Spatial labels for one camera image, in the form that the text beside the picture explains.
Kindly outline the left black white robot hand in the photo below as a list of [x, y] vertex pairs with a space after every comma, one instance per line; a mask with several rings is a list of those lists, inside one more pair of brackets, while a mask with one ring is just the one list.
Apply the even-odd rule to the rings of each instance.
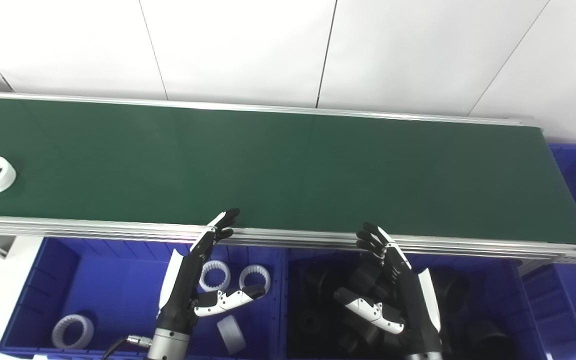
[[204, 264], [215, 244], [233, 235], [231, 226], [239, 214], [238, 208], [220, 212], [202, 230], [188, 254], [183, 256], [170, 295], [157, 316], [158, 330], [190, 335], [199, 318], [224, 313], [265, 296], [267, 290], [264, 285], [203, 294], [197, 291]]

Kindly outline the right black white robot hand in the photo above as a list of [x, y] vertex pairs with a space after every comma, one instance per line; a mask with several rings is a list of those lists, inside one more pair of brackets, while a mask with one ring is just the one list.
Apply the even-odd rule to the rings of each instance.
[[398, 305], [338, 288], [334, 300], [386, 333], [403, 337], [405, 360], [441, 360], [441, 315], [429, 269], [416, 272], [397, 241], [380, 226], [364, 222], [357, 248], [372, 253]]

